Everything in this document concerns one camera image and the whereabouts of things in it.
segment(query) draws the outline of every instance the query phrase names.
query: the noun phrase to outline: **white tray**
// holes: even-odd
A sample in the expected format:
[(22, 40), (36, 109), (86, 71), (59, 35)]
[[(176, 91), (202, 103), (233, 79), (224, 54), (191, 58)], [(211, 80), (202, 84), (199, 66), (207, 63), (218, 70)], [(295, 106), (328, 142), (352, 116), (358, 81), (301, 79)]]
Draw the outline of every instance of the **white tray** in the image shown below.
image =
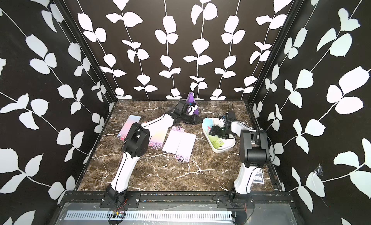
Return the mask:
[(210, 144), (211, 149), (215, 153), (222, 153), (222, 152), (225, 152), (227, 150), (230, 150), (236, 144), (236, 139), (222, 139), (222, 138), (220, 138), (224, 142), (224, 144), (222, 146), (220, 146), (219, 148), (214, 148), (213, 145), (210, 142), (210, 139), (208, 138), (208, 132), (204, 130), (203, 126), (202, 126), (202, 131), (204, 132), (205, 137), (206, 137), (208, 143)]

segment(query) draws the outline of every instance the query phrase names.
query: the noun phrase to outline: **brown marble surface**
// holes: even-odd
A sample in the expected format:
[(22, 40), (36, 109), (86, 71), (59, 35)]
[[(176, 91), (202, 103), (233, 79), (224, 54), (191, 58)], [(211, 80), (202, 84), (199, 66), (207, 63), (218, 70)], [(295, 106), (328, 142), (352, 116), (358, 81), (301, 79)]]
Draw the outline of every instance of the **brown marble surface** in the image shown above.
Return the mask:
[[(118, 101), (93, 153), (79, 190), (105, 190), (111, 183), (123, 157), (121, 152), (123, 141), (117, 138), (117, 134), (129, 115), (141, 116), (140, 122), (150, 121), (163, 115), (176, 103), (176, 101)], [(199, 115), (203, 119), (224, 115), (229, 102), (209, 101), (197, 104)], [(237, 119), (252, 125), (244, 102), (233, 102), (233, 106)], [(231, 189), (241, 166), (238, 154), (239, 138), (230, 150), (215, 153), (202, 132), (201, 124), (182, 127), (185, 128), (185, 132), (196, 134), (190, 161), (181, 163), (174, 158), (174, 154), (149, 147), (134, 168), (128, 190)], [(253, 184), (253, 191), (273, 191), (266, 166), (263, 168), (263, 175), (265, 184)]]

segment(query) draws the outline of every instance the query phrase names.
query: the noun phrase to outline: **wall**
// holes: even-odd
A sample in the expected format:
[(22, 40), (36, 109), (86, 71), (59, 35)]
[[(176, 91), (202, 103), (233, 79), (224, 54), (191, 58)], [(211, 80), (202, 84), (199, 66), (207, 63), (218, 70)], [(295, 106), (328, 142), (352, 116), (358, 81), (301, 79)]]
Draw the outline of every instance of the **wall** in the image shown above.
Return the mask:
[(64, 1), (117, 98), (242, 100), (293, 0)]
[(308, 225), (369, 223), (370, 2), (305, 0), (253, 101)]
[(0, 224), (46, 224), (113, 103), (52, 0), (0, 0), (0, 24)]

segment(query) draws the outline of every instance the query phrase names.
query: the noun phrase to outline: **vented panel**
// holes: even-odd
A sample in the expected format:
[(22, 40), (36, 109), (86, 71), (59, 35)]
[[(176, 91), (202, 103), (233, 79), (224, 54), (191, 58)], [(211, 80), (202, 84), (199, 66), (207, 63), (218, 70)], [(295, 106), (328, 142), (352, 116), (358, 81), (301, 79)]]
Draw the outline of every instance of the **vented panel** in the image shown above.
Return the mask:
[[(108, 220), (113, 211), (69, 210), (64, 220)], [(123, 220), (151, 220), (178, 222), (232, 221), (231, 211), (127, 211)]]

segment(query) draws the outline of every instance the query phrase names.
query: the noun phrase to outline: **pastel gradient card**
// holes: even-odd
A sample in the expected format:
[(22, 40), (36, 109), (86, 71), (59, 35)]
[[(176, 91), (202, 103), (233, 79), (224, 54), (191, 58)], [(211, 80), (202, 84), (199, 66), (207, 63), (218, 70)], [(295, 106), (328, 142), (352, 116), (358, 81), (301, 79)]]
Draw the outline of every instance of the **pastel gradient card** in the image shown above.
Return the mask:
[(123, 125), (123, 128), (121, 128), (121, 131), (118, 133), (117, 137), (119, 137), (121, 140), (124, 140), (126, 138), (128, 132), (129, 132), (131, 126), (133, 125), (133, 123), (139, 122), (140, 118), (141, 118), (140, 116), (129, 115), (127, 121)]

